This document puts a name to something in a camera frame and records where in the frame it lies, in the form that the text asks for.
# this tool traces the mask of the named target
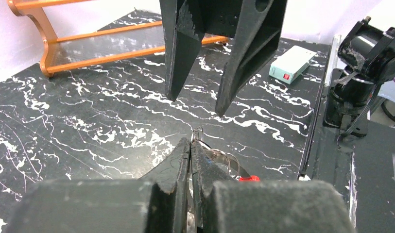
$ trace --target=orange wooden frame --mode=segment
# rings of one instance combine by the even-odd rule
[[[112,55],[112,56],[94,58],[94,59],[89,59],[89,60],[85,60],[85,61],[74,62],[74,63],[51,67],[50,61],[52,60],[52,56],[53,56],[51,51],[53,51],[53,49],[54,49],[53,47],[56,46],[57,43],[71,41],[71,40],[77,40],[77,39],[82,39],[82,38],[88,38],[88,37],[96,37],[96,36],[105,35],[105,34],[121,33],[121,32],[126,32],[126,31],[131,31],[131,30],[139,30],[139,29],[144,29],[144,28],[148,28],[148,27],[162,26],[162,22],[159,21],[159,22],[154,22],[154,23],[127,26],[127,27],[122,27],[122,28],[117,28],[117,29],[110,29],[110,30],[99,31],[99,32],[94,32],[94,33],[87,33],[87,34],[73,35],[73,36],[58,38],[52,25],[50,24],[49,19],[47,18],[44,10],[42,9],[42,7],[72,3],[72,2],[81,2],[81,1],[87,1],[87,0],[35,0],[35,1],[28,1],[28,2],[22,2],[22,0],[7,0],[7,4],[9,5],[10,9],[16,16],[28,16],[33,21],[33,23],[36,25],[38,31],[40,32],[40,35],[41,35],[43,42],[44,42],[44,53],[43,53],[43,56],[40,60],[40,69],[45,76],[52,77],[55,72],[59,72],[59,71],[76,69],[76,68],[86,67],[86,66],[90,66],[90,65],[97,65],[97,64],[101,64],[101,63],[113,62],[113,61],[117,61],[117,60],[128,59],[128,58],[133,58],[133,57],[138,57],[138,56],[145,56],[145,55],[153,54],[156,52],[164,52],[165,51],[165,47],[161,46],[161,47],[156,47],[156,48],[151,48],[151,49],[139,50],[139,51],[134,51],[134,52],[126,52],[126,53],[116,54],[116,55]],[[223,36],[205,37],[202,40],[202,44],[214,43],[217,41],[227,42],[228,38],[223,37]]]

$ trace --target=table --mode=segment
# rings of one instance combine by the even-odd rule
[[[135,11],[103,30],[158,20]],[[303,75],[287,85],[267,65],[222,118],[214,106],[230,44],[201,50],[176,102],[164,96],[163,54],[50,80],[35,64],[0,83],[0,228],[34,182],[138,178],[199,126],[260,179],[297,179],[329,45],[282,39],[277,54],[294,45],[317,52]]]

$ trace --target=screw hole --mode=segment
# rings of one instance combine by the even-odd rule
[[[269,0],[256,0],[255,6],[258,12],[262,12],[269,5]]]

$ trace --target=small box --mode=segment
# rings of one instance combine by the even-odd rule
[[[293,46],[272,62],[269,75],[282,82],[291,84],[310,65],[315,52]]]

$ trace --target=black marble surface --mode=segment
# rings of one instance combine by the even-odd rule
[[[105,29],[160,19],[136,11]],[[278,55],[294,45],[318,53],[312,66],[291,85],[270,78],[266,66],[222,118],[214,106],[230,44],[201,50],[176,102],[164,97],[163,54],[51,80],[35,64],[0,83],[0,229],[31,184],[138,178],[198,126],[209,145],[237,156],[249,173],[296,179],[329,46],[282,39]]]

